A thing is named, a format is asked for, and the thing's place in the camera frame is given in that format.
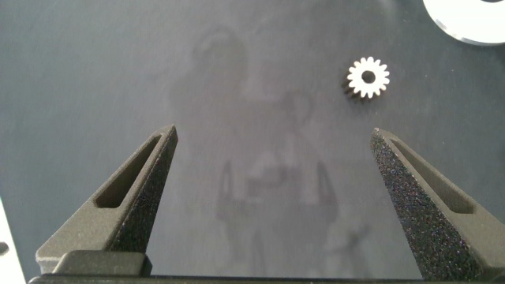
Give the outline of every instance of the dark gray background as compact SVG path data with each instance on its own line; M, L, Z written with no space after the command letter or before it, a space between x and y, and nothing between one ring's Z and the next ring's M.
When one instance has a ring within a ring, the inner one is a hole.
M357 102L353 61L388 64ZM156 129L179 145L153 274L420 278L368 141L389 130L501 221L505 49L421 1L0 1L0 194L35 251Z

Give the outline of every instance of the gear teeth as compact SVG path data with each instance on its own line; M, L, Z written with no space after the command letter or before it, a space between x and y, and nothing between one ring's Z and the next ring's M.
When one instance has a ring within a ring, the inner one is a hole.
M374 59L370 56L360 58L359 61L354 62L353 66L349 67L347 80L349 80L348 87L352 88L352 94L359 94L362 99L371 99L374 95L379 96L381 91L386 91L386 85L390 83L387 78L389 71L386 70L387 65L381 65L380 63L380 59ZM362 78L363 73L366 71L375 75L375 80L372 83L367 83Z

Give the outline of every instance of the white gear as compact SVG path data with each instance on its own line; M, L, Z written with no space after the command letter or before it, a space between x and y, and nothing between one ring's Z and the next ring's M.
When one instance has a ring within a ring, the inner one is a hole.
M387 65L381 65L380 60L373 61L373 57L368 59L362 58L359 62L355 62L353 67L349 68L349 76L347 79L349 87L354 88L353 93L360 93L361 98L368 96L370 99L373 95L380 95L380 91L386 91L386 85L389 84L386 71ZM363 78L363 73L373 73L375 80L367 83Z

